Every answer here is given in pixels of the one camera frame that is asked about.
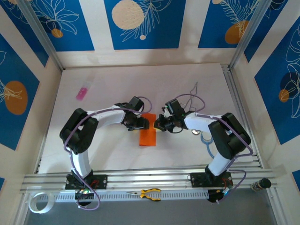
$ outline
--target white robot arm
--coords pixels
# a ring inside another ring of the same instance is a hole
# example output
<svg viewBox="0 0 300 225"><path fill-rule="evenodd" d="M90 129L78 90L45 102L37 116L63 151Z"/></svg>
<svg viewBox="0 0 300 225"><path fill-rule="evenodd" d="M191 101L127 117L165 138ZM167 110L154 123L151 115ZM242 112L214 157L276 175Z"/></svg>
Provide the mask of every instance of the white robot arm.
<svg viewBox="0 0 300 225"><path fill-rule="evenodd" d="M119 103L110 108L97 111L97 113L94 111L86 112L83 109L74 111L60 132L60 138L72 154L74 162L74 168L72 168L72 175L70 174L70 176L75 180L73 183L79 184L73 185L70 189L85 188L85 183L91 184L99 180L97 175L93 175L87 153L96 129L113 123L125 125L128 131L149 129L148 120L134 113L141 111L142 107L144 107L143 101L134 97L129 103ZM234 157L245 149L245 145L251 143L249 135L235 116L232 113L226 113L223 116L210 116L193 111L185 112L176 99L167 102L163 111L164 114L160 114L154 123L156 129L163 132L169 131L173 134L175 127L211 133L218 154L207 165L204 173L195 175L200 186L193 186L192 182L192 187L222 187L222 180L230 177L230 173L226 170L233 162ZM220 121L225 121L234 132L229 133L228 127Z"/></svg>
<svg viewBox="0 0 300 225"><path fill-rule="evenodd" d="M75 131L67 142L67 150L71 151L75 166L72 172L73 176L77 176L74 172L75 169L83 179L92 176L87 149L92 142L96 129L114 123L124 124L128 131L149 129L147 119L139 117L130 111L140 111L142 107L144 107L143 101L133 97L129 103L115 104L110 108L100 110L100 113L76 109L60 132L60 137L64 143L79 122L86 116L91 116L84 121L82 126Z"/></svg>
<svg viewBox="0 0 300 225"><path fill-rule="evenodd" d="M229 133L228 127L219 120L229 124L246 144L251 143L249 135L232 113L226 113L223 116L211 116L194 111L185 112L176 99L167 102L163 111L164 114L159 115L154 123L156 129L174 133L174 127L179 127L211 133L218 154L205 169L206 180L209 184L217 180L218 176L221 176L230 166L234 157L246 148L245 144L235 134Z"/></svg>

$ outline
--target gray floor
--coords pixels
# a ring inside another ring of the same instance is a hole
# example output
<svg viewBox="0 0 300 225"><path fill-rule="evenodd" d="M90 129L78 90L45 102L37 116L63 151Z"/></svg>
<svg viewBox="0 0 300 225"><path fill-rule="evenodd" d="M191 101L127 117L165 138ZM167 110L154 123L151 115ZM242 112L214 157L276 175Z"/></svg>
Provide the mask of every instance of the gray floor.
<svg viewBox="0 0 300 225"><path fill-rule="evenodd" d="M220 205L207 200L102 202L83 211L74 202L55 203L46 214L29 211L26 225L273 225L265 191L240 189Z"/></svg>

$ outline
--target black cylinder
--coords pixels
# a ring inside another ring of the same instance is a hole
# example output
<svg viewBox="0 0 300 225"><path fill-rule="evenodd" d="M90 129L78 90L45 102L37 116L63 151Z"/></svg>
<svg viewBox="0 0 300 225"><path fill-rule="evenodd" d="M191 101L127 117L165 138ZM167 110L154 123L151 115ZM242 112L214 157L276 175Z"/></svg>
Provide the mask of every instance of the black cylinder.
<svg viewBox="0 0 300 225"><path fill-rule="evenodd" d="M261 180L251 184L251 189L254 191L260 191L271 187L271 181L268 178L262 178Z"/></svg>

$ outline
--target pink object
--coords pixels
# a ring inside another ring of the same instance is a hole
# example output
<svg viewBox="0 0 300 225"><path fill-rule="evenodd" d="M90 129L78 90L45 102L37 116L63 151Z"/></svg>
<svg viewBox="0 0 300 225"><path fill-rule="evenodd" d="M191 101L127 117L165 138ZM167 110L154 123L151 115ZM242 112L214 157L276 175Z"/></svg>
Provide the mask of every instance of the pink object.
<svg viewBox="0 0 300 225"><path fill-rule="evenodd" d="M91 81L86 81L83 86L80 88L77 96L76 96L76 99L78 101L82 101L84 96L86 95L86 93L88 93L88 90L90 89L92 85L92 82Z"/></svg>
<svg viewBox="0 0 300 225"><path fill-rule="evenodd" d="M84 96L86 95L86 93L88 93L88 90L87 88L80 88L80 91L78 92L77 96L76 96L76 99L78 101L82 101Z"/></svg>

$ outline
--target orange circle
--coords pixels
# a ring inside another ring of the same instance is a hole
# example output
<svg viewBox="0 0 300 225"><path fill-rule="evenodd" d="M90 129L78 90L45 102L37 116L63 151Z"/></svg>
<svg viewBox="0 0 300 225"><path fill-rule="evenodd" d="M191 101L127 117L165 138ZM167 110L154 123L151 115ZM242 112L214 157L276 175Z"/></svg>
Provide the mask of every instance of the orange circle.
<svg viewBox="0 0 300 225"><path fill-rule="evenodd" d="M287 102L289 100L289 92L286 89L282 89L279 93L279 100L281 102Z"/></svg>
<svg viewBox="0 0 300 225"><path fill-rule="evenodd" d="M22 115L27 107L28 95L25 86L19 81L11 81L6 86L8 94L4 98L6 108L14 115Z"/></svg>
<svg viewBox="0 0 300 225"><path fill-rule="evenodd" d="M243 20L235 25L232 25L225 34L225 41L231 45L238 44L245 32L246 27L248 26L248 23L248 20Z"/></svg>
<svg viewBox="0 0 300 225"><path fill-rule="evenodd" d="M56 38L61 38L63 33L61 32L61 30L54 28L51 31L52 35L55 36Z"/></svg>

